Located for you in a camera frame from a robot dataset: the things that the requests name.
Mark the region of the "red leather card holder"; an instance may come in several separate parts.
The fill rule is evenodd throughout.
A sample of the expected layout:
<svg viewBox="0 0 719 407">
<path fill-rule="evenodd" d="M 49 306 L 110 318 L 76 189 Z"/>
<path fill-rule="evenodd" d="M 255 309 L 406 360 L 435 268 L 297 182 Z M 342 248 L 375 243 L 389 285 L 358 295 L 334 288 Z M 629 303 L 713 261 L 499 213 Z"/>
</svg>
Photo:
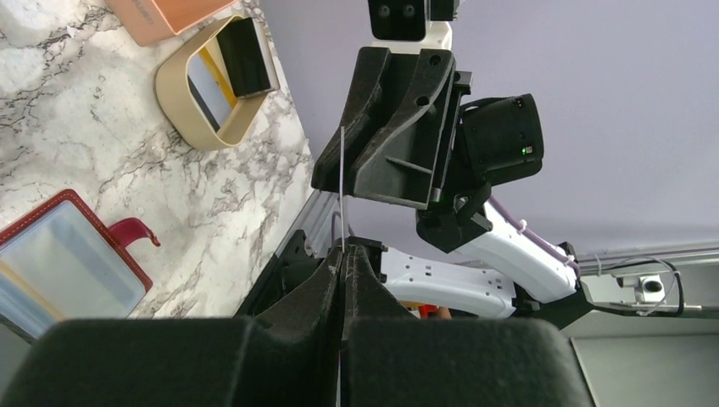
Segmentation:
<svg viewBox="0 0 719 407">
<path fill-rule="evenodd" d="M 137 217 L 105 225 L 64 189 L 1 231 L 1 324 L 27 343 L 74 319 L 125 319 L 153 287 L 128 252 L 160 241 Z"/>
</svg>

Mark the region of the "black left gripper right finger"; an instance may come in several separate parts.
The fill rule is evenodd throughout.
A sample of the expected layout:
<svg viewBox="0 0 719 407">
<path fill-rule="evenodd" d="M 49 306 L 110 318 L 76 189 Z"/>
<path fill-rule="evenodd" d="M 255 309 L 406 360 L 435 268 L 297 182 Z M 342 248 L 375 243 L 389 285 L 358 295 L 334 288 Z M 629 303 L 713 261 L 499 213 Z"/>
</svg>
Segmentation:
<svg viewBox="0 0 719 407">
<path fill-rule="evenodd" d="M 509 279 L 359 244 L 341 266 L 343 406 L 591 406 L 569 341 L 511 317 Z"/>
</svg>

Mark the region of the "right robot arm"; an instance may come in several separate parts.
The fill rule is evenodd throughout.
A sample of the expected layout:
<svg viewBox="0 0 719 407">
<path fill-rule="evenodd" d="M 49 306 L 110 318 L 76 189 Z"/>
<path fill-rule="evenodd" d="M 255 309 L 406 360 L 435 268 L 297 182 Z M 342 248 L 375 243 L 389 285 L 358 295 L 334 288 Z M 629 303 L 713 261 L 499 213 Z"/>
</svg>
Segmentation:
<svg viewBox="0 0 719 407">
<path fill-rule="evenodd" d="M 493 188 L 536 175 L 544 144 L 529 93 L 466 102 L 471 74 L 449 50 L 359 50 L 342 118 L 318 158 L 315 189 L 412 208 L 445 264 L 385 248 L 376 276 L 399 301 L 481 318 L 538 318 L 559 328 L 593 306 L 574 250 L 512 218 Z"/>
</svg>

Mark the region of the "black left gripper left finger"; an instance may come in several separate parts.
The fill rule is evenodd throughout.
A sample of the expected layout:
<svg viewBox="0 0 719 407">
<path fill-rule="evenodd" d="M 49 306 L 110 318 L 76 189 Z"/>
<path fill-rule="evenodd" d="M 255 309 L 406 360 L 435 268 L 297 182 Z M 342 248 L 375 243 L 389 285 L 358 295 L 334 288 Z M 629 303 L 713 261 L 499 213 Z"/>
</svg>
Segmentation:
<svg viewBox="0 0 719 407">
<path fill-rule="evenodd" d="M 72 320 L 32 347 L 4 406 L 333 406 L 342 251 L 255 317 Z"/>
</svg>

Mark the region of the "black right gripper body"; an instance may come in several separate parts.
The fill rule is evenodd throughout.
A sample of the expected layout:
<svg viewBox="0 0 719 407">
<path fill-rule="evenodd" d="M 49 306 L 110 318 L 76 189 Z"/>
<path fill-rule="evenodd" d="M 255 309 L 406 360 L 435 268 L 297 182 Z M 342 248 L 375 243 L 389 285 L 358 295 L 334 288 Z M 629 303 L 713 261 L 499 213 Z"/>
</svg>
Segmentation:
<svg viewBox="0 0 719 407">
<path fill-rule="evenodd" d="M 534 176 L 543 167 L 536 98 L 524 93 L 464 102 L 471 79 L 469 72 L 454 73 L 438 197 L 415 216 L 418 236 L 446 254 L 493 231 L 485 207 L 493 187 Z"/>
</svg>

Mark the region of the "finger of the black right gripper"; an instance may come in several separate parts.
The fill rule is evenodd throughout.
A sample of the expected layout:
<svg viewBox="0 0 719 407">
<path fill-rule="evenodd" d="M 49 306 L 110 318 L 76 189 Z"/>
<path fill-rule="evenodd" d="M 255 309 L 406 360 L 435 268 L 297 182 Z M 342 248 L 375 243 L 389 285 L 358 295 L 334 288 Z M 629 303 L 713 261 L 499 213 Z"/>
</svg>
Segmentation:
<svg viewBox="0 0 719 407">
<path fill-rule="evenodd" d="M 442 49 L 359 51 L 348 102 L 361 150 L 348 168 L 349 196 L 427 208 L 455 66 Z"/>
<path fill-rule="evenodd" d="M 340 127 L 345 126 L 344 193 L 351 191 L 350 172 L 377 129 L 382 104 L 382 79 L 391 53 L 386 47 L 359 50 L 339 125 L 315 162 L 313 188 L 338 192 Z"/>
</svg>

